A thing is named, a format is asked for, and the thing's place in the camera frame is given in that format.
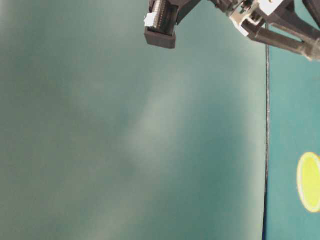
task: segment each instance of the teal board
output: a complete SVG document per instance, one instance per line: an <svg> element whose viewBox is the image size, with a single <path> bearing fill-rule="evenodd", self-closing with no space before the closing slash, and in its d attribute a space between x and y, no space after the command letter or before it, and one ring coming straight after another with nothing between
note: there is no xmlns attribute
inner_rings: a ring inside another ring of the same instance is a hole
<svg viewBox="0 0 320 240"><path fill-rule="evenodd" d="M296 11L312 22L301 1ZM266 239L319 239L320 213L300 201L297 166L305 152L320 154L320 62L270 48L270 139Z"/></svg>
<svg viewBox="0 0 320 240"><path fill-rule="evenodd" d="M202 1L0 1L0 239L257 240L265 46Z"/></svg>

